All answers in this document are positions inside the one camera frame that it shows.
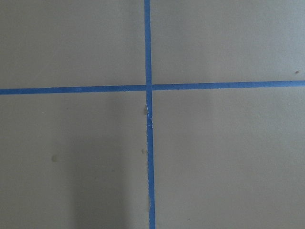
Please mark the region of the blue tape line lengthwise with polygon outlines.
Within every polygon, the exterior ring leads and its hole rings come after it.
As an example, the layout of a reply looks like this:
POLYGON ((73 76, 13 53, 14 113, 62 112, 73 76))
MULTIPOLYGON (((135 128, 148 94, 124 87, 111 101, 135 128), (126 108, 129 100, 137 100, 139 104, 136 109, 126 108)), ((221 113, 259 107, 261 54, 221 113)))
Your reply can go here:
POLYGON ((144 1, 144 35, 145 35, 145 81, 147 108, 147 166, 149 196, 149 228, 156 228, 155 220, 155 186, 153 154, 153 85, 152 85, 152 52, 151 52, 151 16, 150 1, 144 1))

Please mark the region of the blue tape line crosswise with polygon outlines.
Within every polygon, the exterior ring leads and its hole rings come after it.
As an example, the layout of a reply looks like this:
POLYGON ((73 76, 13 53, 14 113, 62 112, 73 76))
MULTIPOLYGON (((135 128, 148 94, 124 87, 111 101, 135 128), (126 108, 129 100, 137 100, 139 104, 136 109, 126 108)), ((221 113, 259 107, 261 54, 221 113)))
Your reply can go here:
POLYGON ((1 95, 19 94, 71 94, 71 93, 104 93, 104 92, 136 92, 203 90, 203 89, 235 89, 235 88, 273 88, 273 87, 304 87, 300 81, 259 81, 259 82, 221 82, 221 83, 178 83, 146 85, 109 85, 109 86, 75 86, 75 87, 44 87, 44 88, 13 88, 1 89, 1 95))

